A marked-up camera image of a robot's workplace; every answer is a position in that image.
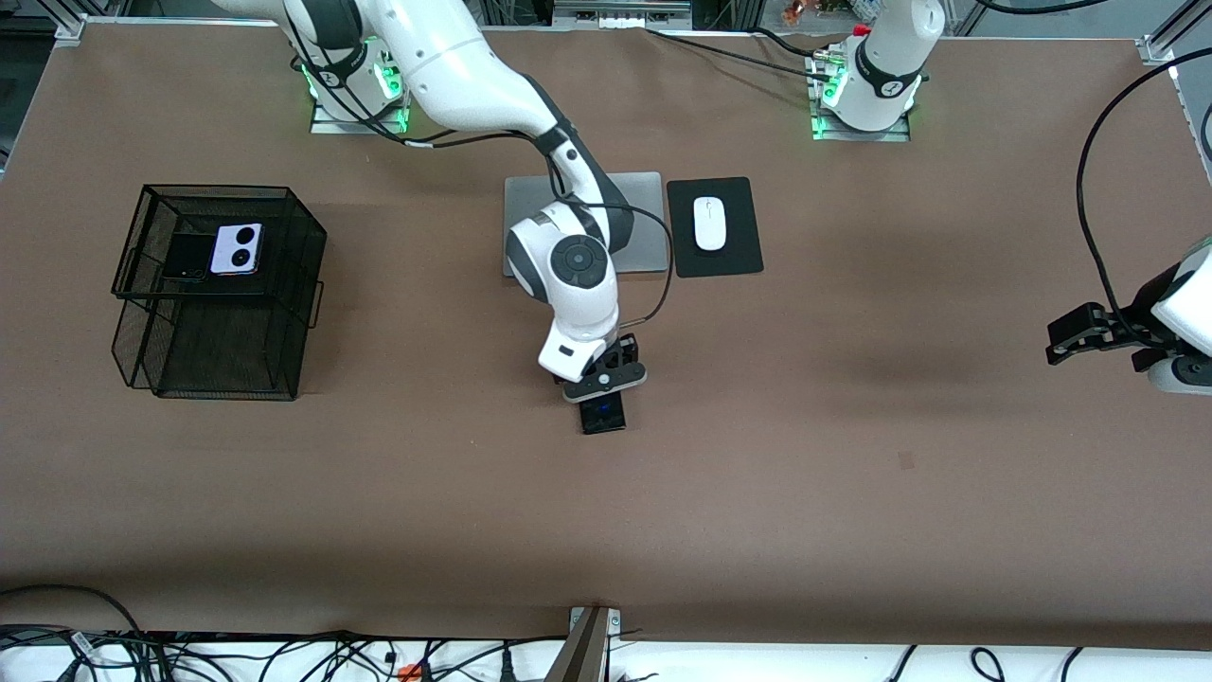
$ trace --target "basket handle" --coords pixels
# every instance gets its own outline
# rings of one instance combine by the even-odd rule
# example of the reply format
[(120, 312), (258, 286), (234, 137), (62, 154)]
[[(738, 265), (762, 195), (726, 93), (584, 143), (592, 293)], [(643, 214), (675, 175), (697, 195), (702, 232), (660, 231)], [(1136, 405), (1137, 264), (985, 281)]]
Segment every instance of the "basket handle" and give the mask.
[(320, 321), (320, 300), (324, 300), (324, 280), (315, 280), (315, 302), (311, 303), (311, 321), (307, 322), (308, 328), (315, 328), (315, 323)]

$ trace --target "table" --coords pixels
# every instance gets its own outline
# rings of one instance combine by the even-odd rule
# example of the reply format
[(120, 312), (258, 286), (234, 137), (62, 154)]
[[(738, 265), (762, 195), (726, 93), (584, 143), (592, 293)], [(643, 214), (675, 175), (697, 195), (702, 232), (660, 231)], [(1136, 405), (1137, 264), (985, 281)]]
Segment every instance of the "table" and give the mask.
[[(753, 182), (766, 270), (674, 281), (628, 430), (578, 435), (533, 362), (550, 313), (501, 276), (536, 154), (309, 134), (273, 28), (91, 25), (0, 183), (0, 581), (147, 629), (520, 637), (598, 600), (656, 638), (1206, 642), (1210, 403), (1127, 354), (1044, 361), (1102, 296), (1073, 176), (1131, 42), (943, 41), (914, 141), (862, 145), (811, 139), (801, 80), (641, 31), (490, 40), (611, 172)], [(1087, 199), (1128, 297), (1212, 196), (1172, 84), (1121, 109)], [(327, 228), (296, 403), (122, 385), (143, 183), (287, 184)], [(659, 285), (624, 277), (623, 316)]]

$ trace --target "mouse pad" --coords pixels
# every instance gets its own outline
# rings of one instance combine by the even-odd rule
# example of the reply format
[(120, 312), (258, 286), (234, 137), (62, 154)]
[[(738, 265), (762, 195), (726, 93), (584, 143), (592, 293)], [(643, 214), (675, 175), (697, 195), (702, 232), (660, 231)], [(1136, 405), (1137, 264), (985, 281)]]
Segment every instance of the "mouse pad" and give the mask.
[[(761, 271), (761, 242), (748, 177), (675, 179), (665, 184), (669, 225), (674, 233), (678, 276), (713, 276)], [(694, 199), (715, 196), (724, 204), (727, 237), (718, 251), (694, 242)]]

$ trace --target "wire basket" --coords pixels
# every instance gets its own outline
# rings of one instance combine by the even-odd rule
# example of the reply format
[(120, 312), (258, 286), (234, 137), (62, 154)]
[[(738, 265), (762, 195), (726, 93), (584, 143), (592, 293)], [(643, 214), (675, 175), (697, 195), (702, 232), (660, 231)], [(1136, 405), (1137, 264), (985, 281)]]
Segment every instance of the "wire basket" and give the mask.
[[(216, 267), (233, 225), (259, 230), (242, 271)], [(144, 185), (113, 283), (122, 311), (112, 351), (126, 385), (161, 399), (293, 401), (326, 241), (285, 187)]]

